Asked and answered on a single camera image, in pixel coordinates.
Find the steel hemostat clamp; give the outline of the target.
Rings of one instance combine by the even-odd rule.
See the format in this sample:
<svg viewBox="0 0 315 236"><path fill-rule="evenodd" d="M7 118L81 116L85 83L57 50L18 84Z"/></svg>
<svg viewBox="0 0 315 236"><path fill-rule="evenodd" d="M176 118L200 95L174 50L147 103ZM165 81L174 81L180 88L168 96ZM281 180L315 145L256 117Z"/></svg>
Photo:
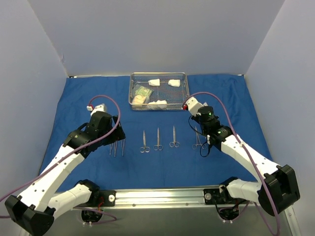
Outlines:
<svg viewBox="0 0 315 236"><path fill-rule="evenodd" d="M200 147L201 149L205 149L206 146L203 145L200 141L200 137L199 137L199 133L197 131L197 127L194 128L195 129L195 139L196 139L196 142L195 144L192 145L192 149L196 150L198 147Z"/></svg>

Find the steel surgical scissors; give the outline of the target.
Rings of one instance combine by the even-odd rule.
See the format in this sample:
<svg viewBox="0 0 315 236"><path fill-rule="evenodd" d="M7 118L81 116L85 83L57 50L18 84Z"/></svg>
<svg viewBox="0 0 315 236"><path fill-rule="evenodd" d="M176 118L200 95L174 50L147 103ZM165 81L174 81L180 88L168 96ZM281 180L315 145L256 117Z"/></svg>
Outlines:
<svg viewBox="0 0 315 236"><path fill-rule="evenodd" d="M178 148L178 147L180 146L180 143L176 140L176 129L175 129L175 126L173 126L173 131L172 131L172 133L173 133L173 141L171 141L171 142L169 143L169 146L170 146L171 148Z"/></svg>

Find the peach gauze pack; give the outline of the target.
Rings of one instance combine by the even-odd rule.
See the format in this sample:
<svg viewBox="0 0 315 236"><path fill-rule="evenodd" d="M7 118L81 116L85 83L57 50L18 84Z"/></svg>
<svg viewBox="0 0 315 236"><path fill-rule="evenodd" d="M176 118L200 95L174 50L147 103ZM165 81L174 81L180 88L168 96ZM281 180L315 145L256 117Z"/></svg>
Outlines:
<svg viewBox="0 0 315 236"><path fill-rule="evenodd" d="M132 104L133 105L143 105L143 104L147 104L148 101L150 101L148 96L136 95L136 96L134 96L134 98L132 100Z"/></svg>

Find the blue surgical drape cloth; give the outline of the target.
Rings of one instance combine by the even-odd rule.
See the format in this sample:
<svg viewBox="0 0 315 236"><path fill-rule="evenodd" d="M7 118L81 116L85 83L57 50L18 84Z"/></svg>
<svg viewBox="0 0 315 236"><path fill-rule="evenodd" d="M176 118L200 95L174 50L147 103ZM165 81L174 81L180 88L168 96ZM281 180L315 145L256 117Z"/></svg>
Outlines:
<svg viewBox="0 0 315 236"><path fill-rule="evenodd" d="M109 114L121 113L126 134L124 156L100 147L78 165L59 187L64 192L84 179L101 189L172 188L219 184L230 177L253 181L254 177L228 155L212 148L194 150L195 133L187 111L134 111L128 103L130 78L69 78L59 100L54 127L42 167L57 154L68 134L90 120L87 104L104 103ZM241 139L264 157L271 154L261 130L245 78L238 75L189 75L190 93L214 108L223 125L232 124ZM170 147L173 126L179 147ZM162 151L155 151L157 128ZM143 131L150 152L141 153Z"/></svg>

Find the green paper packet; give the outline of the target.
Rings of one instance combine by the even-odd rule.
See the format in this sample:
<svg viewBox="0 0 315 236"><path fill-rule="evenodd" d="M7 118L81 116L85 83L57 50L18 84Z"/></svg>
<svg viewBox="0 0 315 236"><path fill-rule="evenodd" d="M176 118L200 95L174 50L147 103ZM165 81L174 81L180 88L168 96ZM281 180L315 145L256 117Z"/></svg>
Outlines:
<svg viewBox="0 0 315 236"><path fill-rule="evenodd" d="M144 96L144 97L150 97L152 92L153 92L153 90L150 89L150 88L147 88L147 87L144 87L144 86L139 86L135 90L134 95L135 96L141 95L141 96Z"/></svg>

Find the straight steel scissors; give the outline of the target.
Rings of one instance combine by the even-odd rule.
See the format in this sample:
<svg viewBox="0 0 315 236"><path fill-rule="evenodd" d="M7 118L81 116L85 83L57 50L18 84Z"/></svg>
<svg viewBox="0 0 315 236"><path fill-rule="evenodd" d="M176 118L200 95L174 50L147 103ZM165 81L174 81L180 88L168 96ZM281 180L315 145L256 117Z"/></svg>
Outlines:
<svg viewBox="0 0 315 236"><path fill-rule="evenodd" d="M157 128L157 143L154 145L154 150L155 151L162 151L163 150L163 146L160 144L159 128Z"/></svg>

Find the steel mesh instrument tray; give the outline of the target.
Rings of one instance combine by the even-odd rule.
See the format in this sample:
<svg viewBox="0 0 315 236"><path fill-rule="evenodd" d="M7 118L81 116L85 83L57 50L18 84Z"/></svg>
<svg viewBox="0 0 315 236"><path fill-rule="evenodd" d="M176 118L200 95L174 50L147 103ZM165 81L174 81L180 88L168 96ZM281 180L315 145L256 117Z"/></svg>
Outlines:
<svg viewBox="0 0 315 236"><path fill-rule="evenodd" d="M151 79L160 79L160 86L153 87L148 84ZM168 85L170 79L181 80L180 87ZM165 105L133 105L134 92L139 86L144 86L153 90L150 101L166 100ZM133 110L180 110L182 103L189 96L189 86L187 75L183 72L134 72L130 75L128 102Z"/></svg>

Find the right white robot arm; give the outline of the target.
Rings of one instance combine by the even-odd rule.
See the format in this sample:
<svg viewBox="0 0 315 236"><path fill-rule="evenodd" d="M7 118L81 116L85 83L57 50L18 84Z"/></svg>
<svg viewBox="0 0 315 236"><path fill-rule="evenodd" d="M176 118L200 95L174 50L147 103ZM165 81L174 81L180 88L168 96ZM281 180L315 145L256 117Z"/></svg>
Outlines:
<svg viewBox="0 0 315 236"><path fill-rule="evenodd" d="M271 216L281 213L300 199L295 171L289 166L267 159L234 135L229 126L220 124L213 107L201 103L187 104L192 120L201 128L208 148L216 147L242 165L255 182L231 177L220 185L219 198L224 203L243 199L258 203Z"/></svg>

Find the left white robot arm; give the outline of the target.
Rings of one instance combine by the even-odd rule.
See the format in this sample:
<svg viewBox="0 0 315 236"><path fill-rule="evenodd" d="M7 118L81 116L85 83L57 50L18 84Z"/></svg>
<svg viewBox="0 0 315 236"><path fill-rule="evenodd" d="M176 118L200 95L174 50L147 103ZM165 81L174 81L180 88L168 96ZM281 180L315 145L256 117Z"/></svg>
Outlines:
<svg viewBox="0 0 315 236"><path fill-rule="evenodd" d="M119 115L92 112L89 122L69 133L46 169L18 196L10 195L6 199L5 207L12 221L30 235L42 236L65 212L81 204L96 205L100 198L99 186L90 180L80 180L61 194L56 191L91 152L125 137Z"/></svg>

